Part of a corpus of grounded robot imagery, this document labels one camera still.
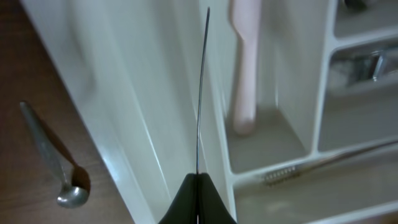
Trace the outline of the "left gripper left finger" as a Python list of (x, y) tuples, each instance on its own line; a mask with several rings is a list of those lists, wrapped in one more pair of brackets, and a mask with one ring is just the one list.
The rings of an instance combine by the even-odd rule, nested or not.
[(197, 216), (197, 175), (187, 174), (159, 224), (194, 224)]

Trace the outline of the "pink plastic knife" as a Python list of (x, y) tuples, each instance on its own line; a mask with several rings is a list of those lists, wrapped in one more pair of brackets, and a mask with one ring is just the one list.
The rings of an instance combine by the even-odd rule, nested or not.
[(256, 122), (256, 80), (260, 0), (234, 0), (232, 22), (242, 40), (241, 66), (236, 88), (233, 128), (240, 135), (249, 134)]

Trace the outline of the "small steel teaspoon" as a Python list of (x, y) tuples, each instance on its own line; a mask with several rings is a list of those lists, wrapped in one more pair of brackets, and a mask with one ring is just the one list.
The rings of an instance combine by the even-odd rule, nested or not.
[(208, 39), (208, 29), (210, 22), (211, 8), (207, 7), (206, 11), (206, 21), (205, 21), (205, 32), (203, 37), (203, 49), (201, 54), (201, 67), (200, 67), (200, 84), (198, 93), (198, 110), (197, 110), (197, 143), (196, 143), (196, 175), (200, 173), (200, 138), (201, 138), (201, 106), (202, 106), (202, 96), (203, 96), (203, 77), (205, 70), (205, 59), (206, 59), (206, 46)]
[(26, 101), (19, 103), (19, 108), (29, 127), (35, 145), (40, 156), (52, 175), (60, 181), (60, 192), (56, 203), (60, 207), (73, 209), (84, 205), (89, 198), (89, 192), (83, 187), (72, 184), (72, 178), (67, 175), (65, 166), (62, 164), (64, 157), (56, 149), (37, 113)]

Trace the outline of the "white plastic cutlery tray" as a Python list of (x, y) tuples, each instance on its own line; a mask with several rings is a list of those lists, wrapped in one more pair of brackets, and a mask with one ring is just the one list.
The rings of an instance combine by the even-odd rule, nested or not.
[(397, 138), (397, 81), (348, 85), (340, 58), (397, 47), (397, 2), (262, 1), (254, 131), (233, 130), (242, 40), (232, 1), (23, 1), (136, 223), (200, 170), (238, 223), (397, 215), (397, 146), (268, 187), (266, 173)]

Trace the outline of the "steel fork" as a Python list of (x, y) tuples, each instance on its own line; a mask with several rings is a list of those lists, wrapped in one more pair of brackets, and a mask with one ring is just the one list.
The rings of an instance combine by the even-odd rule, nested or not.
[(397, 81), (397, 47), (340, 58), (338, 61), (349, 65), (349, 86), (366, 81)]

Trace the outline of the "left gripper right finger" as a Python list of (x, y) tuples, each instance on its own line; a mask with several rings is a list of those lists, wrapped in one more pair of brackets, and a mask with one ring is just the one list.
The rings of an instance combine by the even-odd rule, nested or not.
[(197, 185), (199, 223), (236, 224), (207, 173), (201, 173), (197, 176)]

